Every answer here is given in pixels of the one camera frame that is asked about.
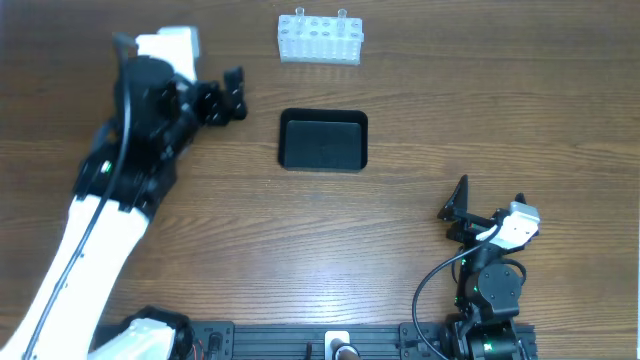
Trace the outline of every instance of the wooden tabletop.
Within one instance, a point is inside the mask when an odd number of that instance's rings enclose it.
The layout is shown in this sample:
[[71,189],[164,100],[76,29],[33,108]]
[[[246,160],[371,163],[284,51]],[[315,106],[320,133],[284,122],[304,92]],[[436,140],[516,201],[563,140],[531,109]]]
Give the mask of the wooden tabletop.
[[[413,292],[458,244],[436,219],[469,174],[490,216],[524,192],[540,236],[518,322],[540,355],[632,358],[637,331],[640,2],[43,0],[4,4],[0,33],[0,343],[66,223],[78,164],[113,113],[111,33],[196,25],[199,77],[242,65],[250,115],[202,130],[103,321],[147,304],[241,324],[411,320]],[[277,18],[363,19],[360,66],[281,64]],[[359,109],[357,174],[277,163],[289,107]],[[448,272],[423,321],[455,311]]]

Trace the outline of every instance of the black tray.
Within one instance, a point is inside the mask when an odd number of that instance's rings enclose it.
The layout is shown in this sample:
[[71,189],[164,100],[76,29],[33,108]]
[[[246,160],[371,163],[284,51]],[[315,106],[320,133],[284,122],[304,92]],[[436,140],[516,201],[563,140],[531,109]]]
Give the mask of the black tray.
[[278,161],[287,170],[362,170],[368,122],[357,110],[286,109],[280,116]]

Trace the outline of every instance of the white block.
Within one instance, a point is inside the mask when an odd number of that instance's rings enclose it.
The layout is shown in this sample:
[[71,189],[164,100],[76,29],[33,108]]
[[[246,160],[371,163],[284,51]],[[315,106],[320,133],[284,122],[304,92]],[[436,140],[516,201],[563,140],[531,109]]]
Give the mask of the white block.
[[280,15],[280,60],[360,64],[360,48],[364,42],[362,19],[346,15],[347,11],[341,9],[338,17],[305,16],[302,8],[296,9],[296,15]]

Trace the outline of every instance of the wood grain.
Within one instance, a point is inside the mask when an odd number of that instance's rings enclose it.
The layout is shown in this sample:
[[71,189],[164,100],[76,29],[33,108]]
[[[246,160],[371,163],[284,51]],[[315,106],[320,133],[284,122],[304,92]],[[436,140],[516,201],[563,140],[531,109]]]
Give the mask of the wood grain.
[[[237,323],[410,321],[456,244],[435,215],[469,174],[487,216],[523,191],[541,235],[518,320],[540,355],[632,358],[637,333],[640,3],[357,0],[362,65],[282,65],[279,14],[338,1],[9,1],[0,30],[0,343],[56,252],[77,166],[112,112],[110,34],[199,27],[202,79],[243,65],[250,115],[202,131],[105,309]],[[359,174],[287,172],[287,107],[360,109]],[[438,275],[424,320],[454,311]]]

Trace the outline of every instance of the black cable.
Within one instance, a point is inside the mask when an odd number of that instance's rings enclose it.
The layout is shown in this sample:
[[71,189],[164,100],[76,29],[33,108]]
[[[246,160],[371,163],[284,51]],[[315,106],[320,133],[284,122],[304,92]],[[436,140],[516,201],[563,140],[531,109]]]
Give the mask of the black cable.
[[[462,249],[464,249],[464,246],[460,246],[458,248],[458,251],[456,251],[456,256],[462,252]],[[455,261],[451,263],[451,277],[453,278],[453,282],[457,284],[458,279],[456,279],[456,262]]]
[[436,355],[438,355],[440,358],[444,359],[444,360],[448,360],[448,358],[442,354],[440,351],[438,351],[433,345],[431,345],[431,343],[429,342],[429,340],[427,340],[427,338],[424,336],[424,334],[422,333],[422,330],[420,330],[420,323],[418,322],[418,297],[420,296],[420,293],[422,292],[422,289],[424,288],[425,285],[427,285],[427,282],[429,280],[431,280],[431,278],[437,274],[440,270],[446,268],[447,266],[449,266],[449,264],[455,262],[458,259],[461,259],[477,250],[479,250],[480,248],[486,246],[487,244],[491,243],[491,240],[493,240],[494,237],[496,237],[496,235],[498,235],[498,233],[500,232],[500,229],[502,228],[502,224],[498,223],[496,224],[496,229],[493,231],[493,233],[491,233],[491,235],[489,235],[489,237],[487,237],[484,241],[482,241],[482,243],[480,245],[476,245],[474,247],[472,247],[471,249],[462,252],[452,258],[450,258],[449,260],[443,262],[442,264],[438,265],[435,267],[435,269],[431,270],[431,272],[429,272],[429,274],[427,274],[427,276],[425,276],[424,279],[422,279],[422,281],[420,282],[420,285],[418,285],[418,288],[416,289],[415,294],[413,295],[413,302],[411,304],[411,318],[413,320],[413,326],[415,326],[416,331],[418,332],[418,336],[420,337],[420,339],[422,341],[424,341],[425,344],[427,344],[427,346],[429,347],[429,349],[431,351],[433,351]]
[[522,273],[522,284],[521,285],[524,285],[524,282],[527,281],[527,269],[525,269],[524,265],[522,265],[519,261],[513,260],[513,259],[502,259],[502,263],[503,264],[507,264],[507,265],[513,265],[513,266],[517,267],[518,270],[520,270],[520,272]]
[[127,55],[126,49],[123,49],[122,43],[116,40],[117,38],[114,38],[114,45],[116,46],[116,52],[120,60],[120,75],[122,76],[122,79],[121,79],[122,94],[124,97],[124,102],[123,102],[124,129],[122,134],[122,143],[120,145],[120,153],[118,154],[118,159],[116,160],[115,169],[113,171],[113,174],[111,175],[111,179],[109,180],[109,183],[107,184],[107,188],[105,189],[104,193],[102,194],[102,197],[100,198],[100,202],[98,203],[96,210],[93,212],[93,216],[91,217],[91,220],[89,221],[89,224],[87,225],[87,228],[84,231],[84,235],[82,235],[82,238],[80,239],[80,242],[76,247],[76,250],[74,251],[73,255],[71,255],[71,258],[69,259],[67,266],[64,268],[64,271],[60,275],[60,278],[58,278],[58,281],[56,282],[56,285],[53,288],[53,292],[51,293],[51,296],[47,301],[47,305],[45,305],[44,310],[42,311],[42,315],[40,315],[38,324],[36,325],[36,328],[33,331],[31,338],[29,339],[29,344],[27,345],[27,349],[24,353],[24,356],[23,356],[24,360],[28,360],[31,358],[31,354],[33,353],[36,343],[38,342],[38,338],[40,337],[40,333],[42,332],[44,323],[47,321],[47,317],[49,316],[49,313],[53,308],[53,304],[58,298],[60,291],[64,288],[64,285],[67,282],[67,278],[69,277],[69,273],[71,272],[71,269],[73,269],[73,266],[78,261],[78,258],[80,258],[80,256],[82,255],[84,246],[87,244],[87,241],[89,240],[89,236],[91,235],[91,232],[93,231],[93,228],[96,225],[96,222],[98,221],[98,218],[102,213],[102,210],[104,209],[105,205],[107,204],[107,201],[109,200],[109,198],[113,194],[113,191],[115,190],[117,180],[120,177],[120,172],[122,172],[124,159],[127,155],[130,130],[131,130],[131,94],[129,92],[129,86],[128,86],[129,78],[125,70],[125,64],[127,62],[128,55]]

